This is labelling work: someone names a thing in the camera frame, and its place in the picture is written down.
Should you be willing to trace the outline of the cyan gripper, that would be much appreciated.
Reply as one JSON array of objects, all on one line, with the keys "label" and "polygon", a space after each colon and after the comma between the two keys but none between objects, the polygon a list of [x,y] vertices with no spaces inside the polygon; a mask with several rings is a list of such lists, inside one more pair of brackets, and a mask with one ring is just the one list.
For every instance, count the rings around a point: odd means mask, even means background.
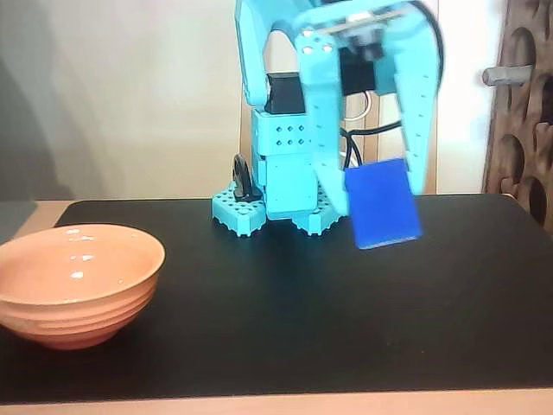
[{"label": "cyan gripper", "polygon": [[334,211],[348,215],[341,94],[385,94],[379,120],[401,125],[379,135],[379,159],[405,159],[411,191],[421,194],[444,66],[435,14],[422,1],[312,1],[295,29],[312,166]]}]

